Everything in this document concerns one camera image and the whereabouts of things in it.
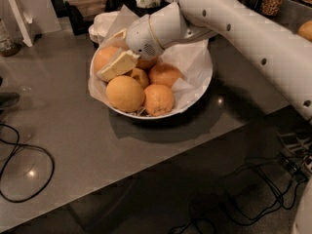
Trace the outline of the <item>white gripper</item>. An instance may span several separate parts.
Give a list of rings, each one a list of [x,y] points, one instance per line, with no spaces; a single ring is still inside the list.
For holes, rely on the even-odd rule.
[[[126,74],[137,66],[139,56],[142,59],[158,57],[173,42],[183,39],[186,33],[187,23],[176,2],[152,15],[144,15],[134,21],[128,29],[123,28],[111,37],[112,40],[126,38],[129,50],[121,52],[105,65],[97,72],[97,77],[109,82],[117,76]]]

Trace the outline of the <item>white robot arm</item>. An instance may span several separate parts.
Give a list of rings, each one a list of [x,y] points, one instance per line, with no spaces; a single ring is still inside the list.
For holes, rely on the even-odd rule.
[[[126,25],[125,47],[143,59],[216,32],[306,120],[312,119],[312,44],[238,0],[173,0]]]

